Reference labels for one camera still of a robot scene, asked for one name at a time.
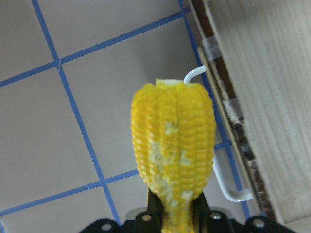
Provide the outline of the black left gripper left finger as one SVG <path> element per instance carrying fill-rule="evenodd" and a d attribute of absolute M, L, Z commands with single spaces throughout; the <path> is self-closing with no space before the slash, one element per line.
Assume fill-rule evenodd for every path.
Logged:
<path fill-rule="evenodd" d="M 136 233 L 160 233 L 162 231 L 162 203 L 148 189 L 147 209 L 135 217 Z"/>

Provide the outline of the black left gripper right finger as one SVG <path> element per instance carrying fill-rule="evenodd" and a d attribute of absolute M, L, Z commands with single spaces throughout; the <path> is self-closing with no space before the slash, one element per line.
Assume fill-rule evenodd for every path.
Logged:
<path fill-rule="evenodd" d="M 210 209 L 202 192 L 192 203 L 195 233 L 229 233 L 230 223 L 224 212 Z"/>

